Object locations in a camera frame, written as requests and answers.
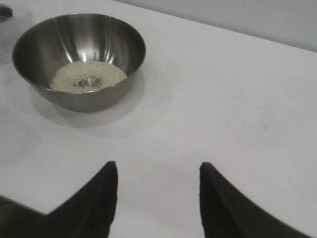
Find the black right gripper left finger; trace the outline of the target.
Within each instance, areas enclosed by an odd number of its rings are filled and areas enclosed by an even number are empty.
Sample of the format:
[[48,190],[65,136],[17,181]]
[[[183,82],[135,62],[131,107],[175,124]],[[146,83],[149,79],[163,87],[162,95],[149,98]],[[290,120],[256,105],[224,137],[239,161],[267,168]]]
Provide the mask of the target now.
[[80,190],[17,238],[107,238],[114,221],[118,171],[107,162]]

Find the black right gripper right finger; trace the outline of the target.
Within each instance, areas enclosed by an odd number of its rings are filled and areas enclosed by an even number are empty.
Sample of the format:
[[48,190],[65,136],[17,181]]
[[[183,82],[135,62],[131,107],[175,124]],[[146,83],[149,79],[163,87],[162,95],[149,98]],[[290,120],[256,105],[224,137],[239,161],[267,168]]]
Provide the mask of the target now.
[[200,166],[200,215],[207,238],[305,238],[236,189],[211,163]]

